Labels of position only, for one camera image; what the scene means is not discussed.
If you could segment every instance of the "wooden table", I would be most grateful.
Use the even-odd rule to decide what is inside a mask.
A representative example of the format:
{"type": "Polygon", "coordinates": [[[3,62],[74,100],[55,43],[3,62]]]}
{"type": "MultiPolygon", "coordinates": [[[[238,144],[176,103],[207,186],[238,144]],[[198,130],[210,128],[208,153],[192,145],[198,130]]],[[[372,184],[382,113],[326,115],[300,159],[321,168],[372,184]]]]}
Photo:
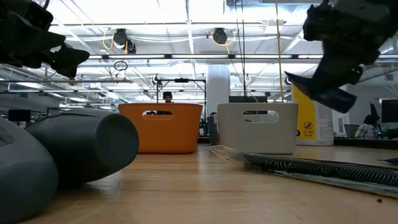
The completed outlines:
{"type": "MultiPolygon", "coordinates": [[[[295,157],[386,165],[397,151],[298,147],[295,157]]],[[[61,190],[27,223],[396,223],[398,200],[241,170],[205,146],[139,155],[126,169],[61,190]]]]}

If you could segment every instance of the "orange basket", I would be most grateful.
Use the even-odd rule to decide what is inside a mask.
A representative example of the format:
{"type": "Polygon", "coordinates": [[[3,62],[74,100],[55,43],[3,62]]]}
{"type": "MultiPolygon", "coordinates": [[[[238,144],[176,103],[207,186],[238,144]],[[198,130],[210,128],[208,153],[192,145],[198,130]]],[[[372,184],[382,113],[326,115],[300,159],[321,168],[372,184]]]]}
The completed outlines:
{"type": "Polygon", "coordinates": [[[119,112],[138,130],[138,153],[185,154],[197,148],[201,105],[128,103],[119,105],[119,112]],[[148,111],[169,111],[172,115],[148,115],[148,111]]]}

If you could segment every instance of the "yellow sign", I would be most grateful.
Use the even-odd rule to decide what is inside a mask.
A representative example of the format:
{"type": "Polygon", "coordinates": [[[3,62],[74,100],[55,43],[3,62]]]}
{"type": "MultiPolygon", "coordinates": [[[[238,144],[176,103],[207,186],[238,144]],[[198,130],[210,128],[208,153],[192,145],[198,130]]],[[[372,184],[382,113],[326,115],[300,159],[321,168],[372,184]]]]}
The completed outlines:
{"type": "Polygon", "coordinates": [[[297,139],[316,140],[316,117],[314,102],[292,85],[293,103],[298,104],[297,139]]]}

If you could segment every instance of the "warning symbol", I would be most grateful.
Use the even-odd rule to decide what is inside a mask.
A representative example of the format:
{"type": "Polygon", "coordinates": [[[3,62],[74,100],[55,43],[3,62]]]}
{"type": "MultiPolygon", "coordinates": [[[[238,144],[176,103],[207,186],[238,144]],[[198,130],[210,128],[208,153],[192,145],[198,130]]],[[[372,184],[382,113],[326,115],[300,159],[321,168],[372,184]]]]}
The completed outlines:
{"type": "Polygon", "coordinates": [[[311,130],[312,129],[312,123],[311,122],[304,123],[304,129],[311,130]]]}

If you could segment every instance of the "table surface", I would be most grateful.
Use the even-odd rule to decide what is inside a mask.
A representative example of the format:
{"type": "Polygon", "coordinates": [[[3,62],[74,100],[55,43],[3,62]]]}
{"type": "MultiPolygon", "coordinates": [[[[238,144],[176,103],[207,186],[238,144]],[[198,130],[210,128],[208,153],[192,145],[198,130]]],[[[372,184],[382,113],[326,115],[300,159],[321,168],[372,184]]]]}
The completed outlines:
{"type": "MultiPolygon", "coordinates": [[[[294,156],[388,166],[377,160],[398,152],[297,146],[294,156]]],[[[60,190],[26,223],[374,224],[396,223],[397,211],[398,200],[243,171],[199,146],[194,154],[140,154],[117,174],[60,190]]]]}

